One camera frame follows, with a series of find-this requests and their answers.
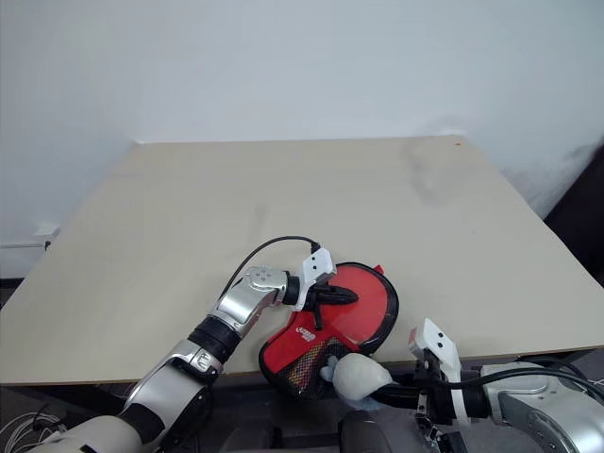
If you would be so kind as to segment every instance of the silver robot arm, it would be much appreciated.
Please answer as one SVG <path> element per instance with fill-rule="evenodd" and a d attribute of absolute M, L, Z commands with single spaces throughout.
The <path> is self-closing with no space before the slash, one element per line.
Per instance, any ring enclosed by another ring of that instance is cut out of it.
<path fill-rule="evenodd" d="M 324 248 L 294 276 L 267 266 L 249 268 L 191 335 L 135 386 L 120 414 L 56 432 L 30 451 L 139 453 L 178 445 L 205 420 L 212 382 L 262 311 L 281 303 L 301 309 L 308 288 L 334 274 Z"/>
<path fill-rule="evenodd" d="M 537 366 L 513 362 L 485 365 L 483 376 Z M 483 386 L 496 424 L 526 432 L 545 452 L 604 452 L 604 406 L 564 386 L 557 377 L 512 377 Z"/>
<path fill-rule="evenodd" d="M 455 344 L 429 319 L 411 333 L 409 347 L 419 363 L 438 370 L 438 376 L 442 373 L 450 383 L 464 381 Z M 419 374 L 426 378 L 428 373 L 423 368 L 418 368 Z M 528 368 L 543 369 L 528 362 L 493 364 L 482 366 L 480 376 Z M 440 404 L 432 406 L 435 418 L 445 409 L 460 424 L 469 425 L 470 417 L 490 415 L 496 424 L 526 432 L 544 452 L 604 452 L 604 406 L 589 395 L 566 387 L 558 377 L 537 374 L 506 377 L 482 387 L 458 388 L 433 397 L 441 399 L 437 402 Z M 450 445 L 439 445 L 439 433 L 429 420 L 427 407 L 425 394 L 420 395 L 416 418 L 421 422 L 418 424 L 425 439 L 436 451 L 457 451 Z"/>

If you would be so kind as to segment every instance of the table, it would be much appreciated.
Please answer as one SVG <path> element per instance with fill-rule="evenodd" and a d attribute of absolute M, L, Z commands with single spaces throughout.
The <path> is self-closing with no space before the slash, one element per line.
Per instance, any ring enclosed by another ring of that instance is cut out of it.
<path fill-rule="evenodd" d="M 455 136 L 135 146 L 0 316 L 0 382 L 138 379 L 204 318 L 242 258 L 302 234 L 380 264 L 400 300 L 376 354 L 409 361 L 431 318 L 465 358 L 604 344 L 604 291 L 470 142 Z M 253 262 L 295 269 L 303 243 Z M 226 364 L 258 370 L 289 308 Z"/>

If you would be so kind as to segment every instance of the black cable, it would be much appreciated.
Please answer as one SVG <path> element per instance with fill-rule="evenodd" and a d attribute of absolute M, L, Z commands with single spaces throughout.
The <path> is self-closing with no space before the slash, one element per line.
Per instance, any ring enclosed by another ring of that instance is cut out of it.
<path fill-rule="evenodd" d="M 377 402 L 395 408 L 417 409 L 417 400 L 421 389 L 414 386 L 400 385 L 397 382 L 384 385 L 370 396 Z"/>
<path fill-rule="evenodd" d="M 273 238 L 273 239 L 259 245 L 258 247 L 256 247 L 249 255 L 247 255 L 247 257 L 245 257 L 245 260 L 242 261 L 242 263 L 239 265 L 239 267 L 235 270 L 235 272 L 233 273 L 231 278 L 226 283 L 225 288 L 220 293 L 220 297 L 222 297 L 223 295 L 225 295 L 227 293 L 227 291 L 230 289 L 230 285 L 232 285 L 233 281 L 235 281 L 235 278 L 237 278 L 237 275 L 242 271 L 243 267 L 247 264 L 247 262 L 250 261 L 252 258 L 254 258 L 254 255 L 256 255 L 264 247 L 270 245 L 271 243 L 278 243 L 279 241 L 306 241 L 307 243 L 310 243 L 310 252 L 311 253 L 314 253 L 319 248 L 321 248 L 321 245 L 318 242 L 313 241 L 312 239 L 307 238 L 305 236 L 279 236 L 278 238 Z"/>
<path fill-rule="evenodd" d="M 573 365 L 570 361 L 564 361 L 562 359 L 558 359 L 557 357 L 550 357 L 550 356 L 529 357 L 527 359 L 520 358 L 520 359 L 518 359 L 518 361 L 529 361 L 531 363 L 556 363 L 559 366 L 568 368 L 581 379 L 588 380 L 587 377 L 583 374 L 583 372 L 581 370 L 578 369 L 577 366 Z"/>
<path fill-rule="evenodd" d="M 46 407 L 47 407 L 47 406 L 48 406 L 48 403 L 44 403 L 44 404 L 42 404 L 42 406 L 41 406 L 41 407 L 38 409 L 38 411 L 36 412 L 36 415 L 34 415 L 34 419 L 33 419 L 33 420 L 32 420 L 32 422 L 31 422 L 31 428 L 32 428 L 34 431 L 39 431 L 39 430 L 42 430 L 42 429 L 43 429 L 42 427 L 40 427 L 40 425 L 37 425 L 37 423 L 36 423 L 36 422 L 38 421 L 38 417 L 40 416 L 40 414 L 42 413 L 42 411 L 43 411 L 44 409 L 46 409 Z"/>
<path fill-rule="evenodd" d="M 487 376 L 475 377 L 473 379 L 468 379 L 463 382 L 424 381 L 422 382 L 422 384 L 426 386 L 436 385 L 446 387 L 447 389 L 465 389 L 466 387 L 490 384 L 491 382 L 495 382 L 501 379 L 534 375 L 546 375 L 553 376 L 555 378 L 572 380 L 573 382 L 590 390 L 594 395 L 597 395 L 601 399 L 601 401 L 599 401 L 600 404 L 603 404 L 604 402 L 604 390 L 599 389 L 595 384 L 592 384 L 589 380 L 577 377 L 575 375 L 571 375 L 570 373 L 565 373 L 564 371 L 550 370 L 548 368 L 517 368 L 515 370 L 504 370 L 499 371 L 497 373 L 492 373 L 491 375 Z"/>

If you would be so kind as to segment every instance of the electrical outlet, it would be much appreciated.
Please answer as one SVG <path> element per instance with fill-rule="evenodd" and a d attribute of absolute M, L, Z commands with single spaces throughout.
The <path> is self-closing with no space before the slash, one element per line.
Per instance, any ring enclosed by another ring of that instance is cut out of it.
<path fill-rule="evenodd" d="M 45 224 L 40 225 L 38 230 L 34 233 L 33 238 L 36 243 L 40 243 L 47 248 L 55 240 L 60 233 L 60 227 L 58 225 Z"/>

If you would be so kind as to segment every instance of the printed logo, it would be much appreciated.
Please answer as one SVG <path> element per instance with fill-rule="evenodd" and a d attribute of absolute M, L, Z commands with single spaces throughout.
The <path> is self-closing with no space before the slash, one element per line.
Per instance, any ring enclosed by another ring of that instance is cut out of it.
<path fill-rule="evenodd" d="M 295 328 L 295 331 L 296 331 L 296 332 L 298 332 L 300 335 L 302 335 L 302 338 L 303 338 L 304 340 L 306 340 L 307 342 L 309 342 L 309 343 L 310 343 L 312 340 L 314 340 L 315 338 L 317 338 L 317 336 L 316 336 L 314 333 L 307 331 L 307 330 L 306 330 L 305 328 L 303 328 L 303 327 L 296 327 L 296 328 Z"/>

